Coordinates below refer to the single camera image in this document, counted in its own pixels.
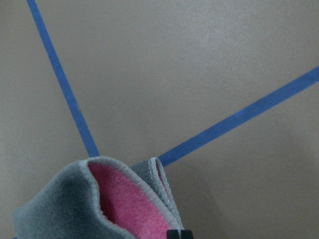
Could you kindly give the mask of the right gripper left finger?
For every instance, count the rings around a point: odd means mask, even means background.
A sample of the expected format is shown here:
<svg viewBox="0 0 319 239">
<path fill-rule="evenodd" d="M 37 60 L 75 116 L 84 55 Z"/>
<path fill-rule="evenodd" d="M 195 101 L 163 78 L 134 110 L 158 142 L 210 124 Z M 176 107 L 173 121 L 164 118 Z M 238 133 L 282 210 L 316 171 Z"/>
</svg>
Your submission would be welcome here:
<svg viewBox="0 0 319 239">
<path fill-rule="evenodd" d="M 167 239 L 180 239 L 179 231 L 178 230 L 168 230 L 166 232 Z"/>
</svg>

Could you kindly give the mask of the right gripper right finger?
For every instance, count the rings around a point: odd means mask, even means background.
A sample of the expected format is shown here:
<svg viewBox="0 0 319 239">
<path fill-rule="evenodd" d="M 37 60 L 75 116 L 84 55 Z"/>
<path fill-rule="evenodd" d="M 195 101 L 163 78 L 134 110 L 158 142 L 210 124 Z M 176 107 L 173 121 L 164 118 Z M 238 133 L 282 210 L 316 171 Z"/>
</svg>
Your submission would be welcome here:
<svg viewBox="0 0 319 239">
<path fill-rule="evenodd" d="M 193 233 L 191 230 L 181 230 L 180 231 L 181 239 L 193 239 Z"/>
</svg>

